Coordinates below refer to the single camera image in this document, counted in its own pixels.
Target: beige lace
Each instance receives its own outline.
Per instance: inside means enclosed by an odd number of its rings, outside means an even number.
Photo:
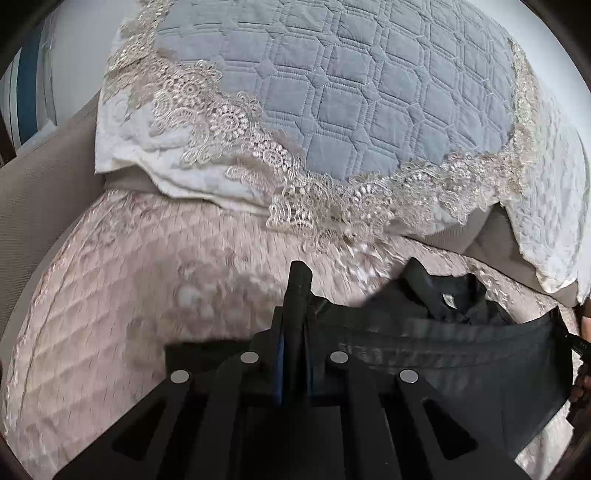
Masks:
[[[213,64],[181,64],[156,51],[154,36],[170,6],[170,0],[146,0],[139,17],[124,28],[127,41],[109,59],[103,98],[131,87],[129,114],[152,101],[152,134],[190,126],[181,157],[185,168],[231,158],[226,177],[268,195],[269,228],[297,233],[321,249],[384,238],[393,222],[425,235],[441,228],[437,218],[465,223],[475,209],[506,202],[527,188],[536,152],[538,86],[516,43],[515,128],[499,153],[457,151],[441,166],[416,159],[390,176],[365,174],[341,182],[305,171],[282,132],[263,129],[257,98],[221,91],[222,74]]]

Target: white wall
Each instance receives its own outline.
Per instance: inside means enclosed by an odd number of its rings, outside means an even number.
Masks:
[[[56,11],[51,65],[58,125],[100,90],[117,28],[137,10],[136,0],[66,0]]]

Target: pink quilted bedspread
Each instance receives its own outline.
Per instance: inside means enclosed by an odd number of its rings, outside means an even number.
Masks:
[[[556,305],[475,260],[406,238],[306,252],[298,238],[247,213],[109,191],[37,286],[4,391],[7,441],[34,479],[49,479],[163,380],[166,343],[267,328],[291,261],[313,270],[314,293],[352,304],[411,257],[431,274],[476,274],[518,322]],[[572,312],[561,311],[576,331]],[[533,478],[545,478],[566,447],[565,415],[518,457]]]

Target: blue strip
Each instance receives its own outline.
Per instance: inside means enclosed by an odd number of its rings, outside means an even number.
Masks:
[[[18,132],[21,145],[37,133],[37,57],[43,25],[29,36],[21,50],[17,76]]]

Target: black clothing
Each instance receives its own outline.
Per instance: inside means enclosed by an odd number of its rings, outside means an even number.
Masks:
[[[320,297],[311,302],[322,336],[335,349],[390,374],[416,370],[514,457],[567,400],[571,349],[561,338],[566,327],[558,308],[517,325],[485,294],[472,274],[435,277],[411,259],[400,278],[358,309]],[[246,349],[240,342],[217,346],[220,363]],[[211,348],[172,345],[167,369],[175,370],[188,351],[207,363],[196,369],[216,363]]]

